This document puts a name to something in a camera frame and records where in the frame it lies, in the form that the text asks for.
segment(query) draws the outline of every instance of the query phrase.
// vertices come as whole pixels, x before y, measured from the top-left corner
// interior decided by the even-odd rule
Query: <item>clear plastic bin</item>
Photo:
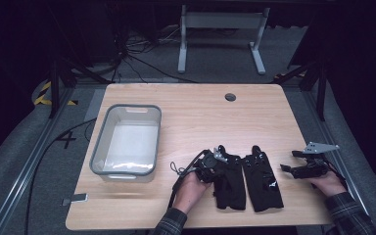
[[[107,181],[151,181],[161,119],[162,112],[157,106],[111,106],[90,160],[91,170]]]

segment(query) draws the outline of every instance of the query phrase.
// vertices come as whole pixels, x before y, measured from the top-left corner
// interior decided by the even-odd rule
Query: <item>plaid sleeve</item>
[[[332,196],[325,201],[325,205],[341,235],[376,235],[371,218],[350,193]]]
[[[179,235],[187,220],[187,215],[174,208],[170,208],[164,214],[164,217],[158,223],[152,235]]]

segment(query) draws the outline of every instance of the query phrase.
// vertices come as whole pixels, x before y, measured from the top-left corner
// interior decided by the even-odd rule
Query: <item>metal bracket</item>
[[[68,206],[71,203],[82,203],[82,202],[87,202],[88,200],[88,195],[86,193],[83,194],[74,194],[72,195],[71,198],[65,198],[61,201],[60,206]]]
[[[322,154],[333,150],[339,150],[338,145],[327,145],[309,142],[306,148],[302,151],[303,154]]]
[[[228,160],[224,156],[222,156],[222,154],[218,151],[218,148],[214,148],[213,154],[217,160],[222,161],[225,164],[228,164]]]

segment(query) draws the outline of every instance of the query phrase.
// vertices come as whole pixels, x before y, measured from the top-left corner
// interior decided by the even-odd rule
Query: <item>wooden table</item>
[[[234,102],[224,96],[232,93]],[[155,178],[150,183],[105,182],[89,161],[108,107],[157,105],[163,113]],[[293,179],[283,165],[304,165],[292,157],[306,142],[282,88],[253,84],[114,84],[102,102],[75,194],[88,201],[70,206],[71,230],[153,228],[164,215],[177,175],[169,164],[187,166],[204,149],[223,145],[245,157],[259,145],[269,157],[284,209],[254,212],[247,194],[245,211],[219,210],[211,187],[188,214],[185,227],[271,226],[331,223],[324,197],[304,180]]]

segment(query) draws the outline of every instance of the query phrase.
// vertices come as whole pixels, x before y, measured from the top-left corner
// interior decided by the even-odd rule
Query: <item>human hand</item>
[[[172,207],[188,214],[188,212],[200,201],[204,192],[206,192],[210,186],[210,183],[201,182],[195,172],[190,172],[184,177],[184,180],[176,193],[175,202]]]
[[[340,178],[331,170],[324,175],[316,178],[307,178],[306,180],[314,184],[326,197],[347,192]]]

